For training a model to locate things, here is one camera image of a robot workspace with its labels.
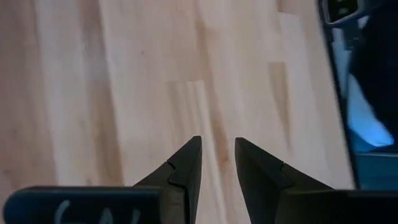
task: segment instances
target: wooden floor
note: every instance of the wooden floor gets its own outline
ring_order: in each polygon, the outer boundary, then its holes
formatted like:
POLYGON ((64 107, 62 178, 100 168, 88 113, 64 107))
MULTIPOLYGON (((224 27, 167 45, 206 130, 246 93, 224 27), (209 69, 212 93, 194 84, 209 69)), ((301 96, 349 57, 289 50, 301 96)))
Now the wooden floor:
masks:
POLYGON ((249 223, 237 136, 352 187, 315 2, 0 0, 0 202, 132 185, 196 134, 199 224, 249 223))

